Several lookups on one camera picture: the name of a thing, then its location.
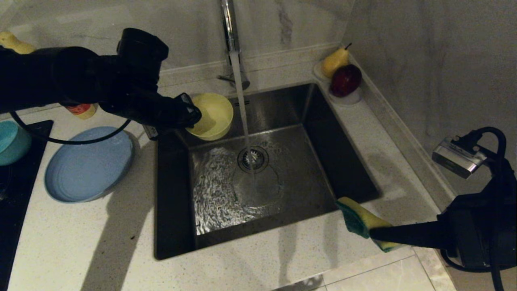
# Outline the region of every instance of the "drain strainer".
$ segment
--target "drain strainer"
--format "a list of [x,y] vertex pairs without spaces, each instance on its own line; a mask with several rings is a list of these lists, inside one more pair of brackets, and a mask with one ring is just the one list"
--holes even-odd
[[269,163],[269,155],[266,150],[256,145],[250,147],[251,155],[248,154],[248,149],[244,148],[237,158],[239,168],[246,173],[251,173],[251,169],[255,173],[264,170]]

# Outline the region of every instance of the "red apple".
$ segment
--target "red apple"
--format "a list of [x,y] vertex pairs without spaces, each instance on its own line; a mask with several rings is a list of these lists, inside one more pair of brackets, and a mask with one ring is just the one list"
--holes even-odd
[[330,83],[330,92],[336,97],[345,97],[361,85],[361,70],[354,65],[346,65],[336,70]]

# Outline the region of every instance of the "black induction cooktop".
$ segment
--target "black induction cooktop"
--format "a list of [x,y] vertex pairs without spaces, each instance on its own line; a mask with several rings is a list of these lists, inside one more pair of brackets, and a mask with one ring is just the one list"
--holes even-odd
[[[46,120],[29,127],[49,136],[54,122]],[[0,290],[7,290],[23,219],[38,174],[46,141],[33,138],[29,152],[16,163],[0,166]]]

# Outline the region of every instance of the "backsplash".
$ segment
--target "backsplash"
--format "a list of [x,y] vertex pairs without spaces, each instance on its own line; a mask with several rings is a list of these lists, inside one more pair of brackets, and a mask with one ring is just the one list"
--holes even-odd
[[[238,0],[237,26],[244,58],[337,43],[354,0]],[[0,30],[37,48],[83,46],[115,54],[122,30],[135,27],[169,47],[162,69],[225,59],[218,0],[9,0],[0,6]]]
[[[517,169],[514,11],[507,1],[356,0],[343,42],[428,155],[447,136],[495,126]],[[496,150],[496,139],[481,140]],[[459,194],[490,179],[442,170]]]

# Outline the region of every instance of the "kitchen sink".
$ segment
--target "kitchen sink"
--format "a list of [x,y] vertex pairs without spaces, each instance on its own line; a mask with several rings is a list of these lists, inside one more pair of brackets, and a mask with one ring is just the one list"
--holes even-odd
[[160,133],[155,257],[165,259],[379,196],[316,84],[245,96],[251,155],[237,98],[229,133],[203,141]]

